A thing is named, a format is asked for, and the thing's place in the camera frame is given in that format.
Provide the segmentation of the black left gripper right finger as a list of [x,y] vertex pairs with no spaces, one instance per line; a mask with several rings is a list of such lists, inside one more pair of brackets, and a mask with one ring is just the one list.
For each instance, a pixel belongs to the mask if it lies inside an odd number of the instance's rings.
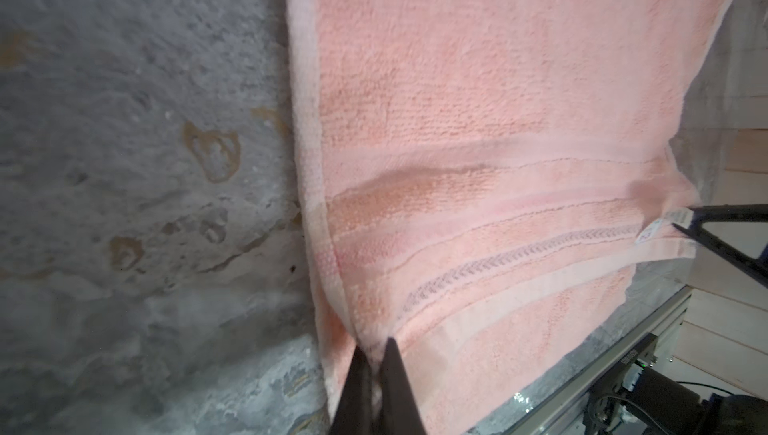
[[404,362],[394,338],[385,345],[379,369],[381,409],[378,434],[426,435],[416,400],[408,380]]

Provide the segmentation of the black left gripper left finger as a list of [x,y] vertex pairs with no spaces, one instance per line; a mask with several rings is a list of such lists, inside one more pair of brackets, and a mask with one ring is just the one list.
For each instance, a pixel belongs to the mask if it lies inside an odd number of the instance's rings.
[[372,367],[365,353],[356,347],[328,434],[372,435],[374,433],[372,396]]

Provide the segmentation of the pink towel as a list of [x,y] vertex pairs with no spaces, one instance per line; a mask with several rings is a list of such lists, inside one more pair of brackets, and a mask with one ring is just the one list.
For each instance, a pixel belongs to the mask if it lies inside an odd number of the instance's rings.
[[296,166],[328,410],[394,339],[430,434],[577,348],[649,226],[699,195],[670,147],[732,0],[287,0]]

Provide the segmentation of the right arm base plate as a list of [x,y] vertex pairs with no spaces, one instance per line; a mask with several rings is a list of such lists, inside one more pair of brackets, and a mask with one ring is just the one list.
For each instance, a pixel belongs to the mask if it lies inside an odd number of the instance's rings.
[[674,381],[653,368],[658,337],[646,334],[588,391],[583,422],[587,434],[612,434],[624,414],[646,434],[765,434],[767,402],[715,388],[707,396],[698,382]]

